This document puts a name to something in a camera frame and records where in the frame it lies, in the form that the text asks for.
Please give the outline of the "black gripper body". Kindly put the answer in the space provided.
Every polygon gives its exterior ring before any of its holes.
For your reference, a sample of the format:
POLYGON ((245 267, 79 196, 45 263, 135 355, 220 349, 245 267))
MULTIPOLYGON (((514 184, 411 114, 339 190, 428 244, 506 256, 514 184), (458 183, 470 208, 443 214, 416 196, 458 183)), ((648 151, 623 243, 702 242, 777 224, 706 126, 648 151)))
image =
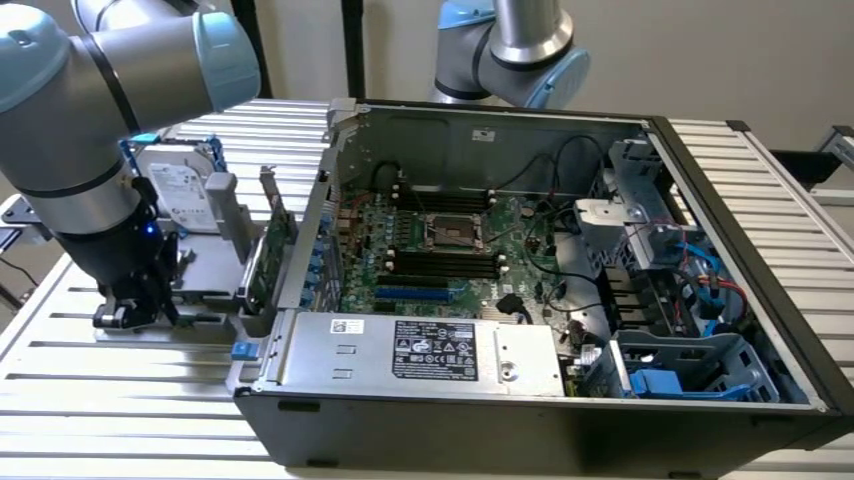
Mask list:
POLYGON ((135 329, 153 324, 159 317, 177 322, 171 288, 177 234, 161 231, 147 201, 107 230, 59 233, 56 238, 76 265, 95 279, 105 299, 92 314, 93 327, 135 329))

